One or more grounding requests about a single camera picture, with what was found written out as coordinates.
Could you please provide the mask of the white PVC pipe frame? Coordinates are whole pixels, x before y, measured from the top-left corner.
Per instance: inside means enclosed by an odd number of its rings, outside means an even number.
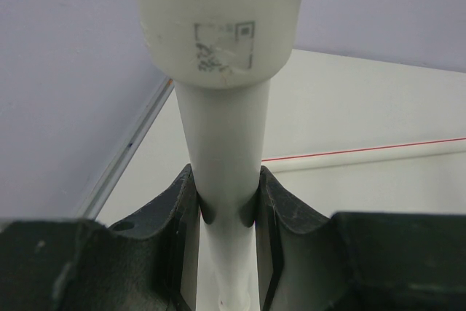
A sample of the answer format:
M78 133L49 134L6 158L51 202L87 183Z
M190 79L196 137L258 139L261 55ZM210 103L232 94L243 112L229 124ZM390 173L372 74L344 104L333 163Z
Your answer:
M249 310L270 79L301 0L138 0L153 63L175 85L220 310Z

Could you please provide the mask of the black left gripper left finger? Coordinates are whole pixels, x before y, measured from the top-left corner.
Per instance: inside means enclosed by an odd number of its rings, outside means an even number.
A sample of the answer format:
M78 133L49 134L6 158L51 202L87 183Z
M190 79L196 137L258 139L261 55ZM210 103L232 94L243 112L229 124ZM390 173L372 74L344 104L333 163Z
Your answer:
M142 208L89 219L1 221L3 310L194 310L199 207L186 166Z

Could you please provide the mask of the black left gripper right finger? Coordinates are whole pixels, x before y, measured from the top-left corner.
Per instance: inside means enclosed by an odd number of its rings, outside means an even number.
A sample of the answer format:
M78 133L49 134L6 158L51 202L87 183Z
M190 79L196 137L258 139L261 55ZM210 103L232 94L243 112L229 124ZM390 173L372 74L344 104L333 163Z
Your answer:
M326 217L261 169L256 251L262 310L463 310L465 217Z

